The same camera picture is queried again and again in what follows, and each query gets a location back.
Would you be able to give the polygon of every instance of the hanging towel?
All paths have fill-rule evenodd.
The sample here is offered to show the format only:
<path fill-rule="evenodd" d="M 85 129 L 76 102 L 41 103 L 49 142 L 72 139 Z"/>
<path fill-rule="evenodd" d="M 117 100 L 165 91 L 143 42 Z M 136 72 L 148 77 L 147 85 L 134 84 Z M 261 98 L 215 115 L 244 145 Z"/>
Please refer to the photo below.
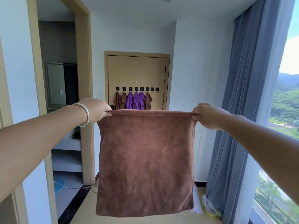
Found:
<path fill-rule="evenodd" d="M 135 94 L 134 94 L 134 98 L 133 98 L 133 106 L 132 106 L 132 109 L 139 109 L 139 108 L 138 108 L 137 97 L 138 97 L 138 93 L 135 92 Z"/>
<path fill-rule="evenodd" d="M 114 109 L 116 110 L 121 109 L 121 95 L 118 93 L 118 91 L 116 91 L 115 93 L 113 103 L 114 103 Z"/>
<path fill-rule="evenodd" d="M 144 93 L 140 92 L 136 98 L 136 101 L 138 103 L 138 109 L 140 110 L 144 110 L 144 99 L 145 99 Z"/>
<path fill-rule="evenodd" d="M 141 217 L 193 208 L 193 113 L 112 110 L 101 132 L 96 214 Z"/>
<path fill-rule="evenodd" d="M 152 108 L 151 103 L 152 102 L 152 97 L 150 96 L 149 92 L 147 92 L 144 103 L 145 103 L 145 109 L 150 110 Z"/>
<path fill-rule="evenodd" d="M 133 99 L 134 99 L 133 94 L 130 91 L 127 97 L 127 109 L 133 109 Z"/>
<path fill-rule="evenodd" d="M 121 96 L 121 108 L 120 109 L 127 109 L 127 94 L 123 92 L 123 95 Z"/>

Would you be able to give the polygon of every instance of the right hand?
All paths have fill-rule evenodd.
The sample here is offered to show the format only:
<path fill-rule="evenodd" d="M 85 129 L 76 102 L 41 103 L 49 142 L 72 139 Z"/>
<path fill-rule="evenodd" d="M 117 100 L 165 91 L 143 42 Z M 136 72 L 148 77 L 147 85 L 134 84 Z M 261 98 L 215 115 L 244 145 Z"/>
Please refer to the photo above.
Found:
<path fill-rule="evenodd" d="M 193 118 L 210 130 L 222 130 L 223 123 L 232 116 L 224 109 L 207 103 L 198 104 L 192 112 L 197 114 Z"/>
<path fill-rule="evenodd" d="M 104 117 L 112 116 L 111 113 L 106 112 L 108 110 L 111 110 L 111 107 L 105 101 L 102 101 L 100 99 L 84 98 L 84 99 L 80 100 L 78 103 L 83 104 L 88 109 L 90 123 L 95 123 Z"/>

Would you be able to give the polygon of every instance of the white shelf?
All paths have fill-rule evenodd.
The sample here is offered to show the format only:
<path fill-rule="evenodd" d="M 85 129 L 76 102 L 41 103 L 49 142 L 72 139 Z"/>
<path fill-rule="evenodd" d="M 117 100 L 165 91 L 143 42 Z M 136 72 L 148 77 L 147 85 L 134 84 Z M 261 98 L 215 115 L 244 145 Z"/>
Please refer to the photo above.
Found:
<path fill-rule="evenodd" d="M 83 172 L 81 152 L 52 149 L 52 167 L 57 171 Z"/>
<path fill-rule="evenodd" d="M 62 138 L 53 149 L 81 151 L 81 140 L 71 137 Z"/>
<path fill-rule="evenodd" d="M 83 178 L 81 173 L 64 171 L 53 171 L 53 176 L 63 178 L 65 180 L 64 185 L 66 187 L 76 188 L 67 189 L 63 187 L 58 193 L 55 194 L 57 218 L 59 218 L 68 207 L 72 199 L 75 197 L 79 189 L 83 186 Z"/>

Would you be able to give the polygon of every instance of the door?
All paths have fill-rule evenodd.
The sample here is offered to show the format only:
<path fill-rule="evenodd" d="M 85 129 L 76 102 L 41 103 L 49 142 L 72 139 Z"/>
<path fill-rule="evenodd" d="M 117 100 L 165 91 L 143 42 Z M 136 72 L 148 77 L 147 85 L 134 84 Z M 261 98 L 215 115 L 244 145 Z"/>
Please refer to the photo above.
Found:
<path fill-rule="evenodd" d="M 113 99 L 116 87 L 119 93 L 126 92 L 132 88 L 135 92 L 146 95 L 147 89 L 152 98 L 152 110 L 162 110 L 164 105 L 164 88 L 166 77 L 166 57 L 139 57 L 139 56 L 114 56 L 108 55 L 108 102 L 114 105 Z"/>

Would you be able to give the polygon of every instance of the bracelet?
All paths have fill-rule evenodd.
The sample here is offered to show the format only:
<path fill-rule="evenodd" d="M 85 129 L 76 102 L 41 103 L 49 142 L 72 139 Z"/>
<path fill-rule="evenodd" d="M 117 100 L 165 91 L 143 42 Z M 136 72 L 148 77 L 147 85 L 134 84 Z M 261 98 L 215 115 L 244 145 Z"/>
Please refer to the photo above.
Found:
<path fill-rule="evenodd" d="M 85 126 L 89 123 L 89 112 L 88 112 L 88 109 L 87 109 L 84 105 L 82 105 L 82 104 L 80 104 L 80 103 L 74 103 L 74 104 L 72 104 L 72 105 L 80 106 L 80 107 L 84 108 L 84 110 L 86 111 L 86 114 L 87 114 L 87 122 L 86 122 L 85 124 L 80 124 L 80 125 L 78 125 L 78 126 L 80 126 L 80 127 L 85 127 Z"/>

